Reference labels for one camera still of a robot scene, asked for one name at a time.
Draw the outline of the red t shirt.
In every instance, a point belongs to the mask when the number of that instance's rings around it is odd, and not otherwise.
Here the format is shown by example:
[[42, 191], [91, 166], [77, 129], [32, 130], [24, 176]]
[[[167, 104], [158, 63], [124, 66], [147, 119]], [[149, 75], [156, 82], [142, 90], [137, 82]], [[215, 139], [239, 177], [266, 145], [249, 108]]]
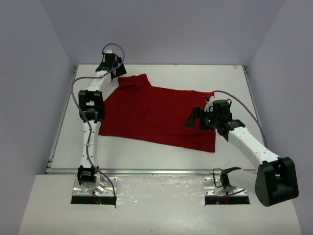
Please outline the red t shirt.
[[104, 101], [99, 135], [150, 141], [215, 152], [215, 131], [184, 126], [194, 107], [204, 107], [210, 93], [154, 87], [146, 74], [118, 78]]

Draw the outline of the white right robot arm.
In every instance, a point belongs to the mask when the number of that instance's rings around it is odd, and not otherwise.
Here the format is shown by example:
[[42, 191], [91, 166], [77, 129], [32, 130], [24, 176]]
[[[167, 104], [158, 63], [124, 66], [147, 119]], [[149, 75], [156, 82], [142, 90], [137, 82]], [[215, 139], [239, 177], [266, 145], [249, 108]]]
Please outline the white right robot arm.
[[230, 107], [229, 99], [210, 101], [204, 108], [194, 107], [184, 124], [193, 129], [198, 119], [200, 130], [217, 131], [256, 169], [256, 173], [238, 166], [220, 169], [220, 180], [214, 183], [215, 188], [220, 188], [225, 197], [234, 195], [235, 188], [242, 188], [254, 193], [265, 207], [297, 198], [299, 188], [294, 161], [280, 157], [260, 143], [242, 121], [232, 117]]

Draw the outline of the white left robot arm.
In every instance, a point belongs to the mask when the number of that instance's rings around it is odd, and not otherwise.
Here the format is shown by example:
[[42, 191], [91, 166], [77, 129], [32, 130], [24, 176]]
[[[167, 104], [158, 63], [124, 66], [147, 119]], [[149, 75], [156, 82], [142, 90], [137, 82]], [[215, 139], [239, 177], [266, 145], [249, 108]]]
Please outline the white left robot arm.
[[98, 133], [105, 117], [101, 87], [107, 86], [117, 76], [126, 74], [121, 57], [112, 50], [107, 50], [102, 55], [102, 61], [96, 69], [96, 77], [86, 89], [78, 93], [78, 104], [85, 118], [80, 116], [83, 121], [84, 138], [77, 178], [80, 185], [89, 187], [96, 185], [101, 179], [97, 158]]

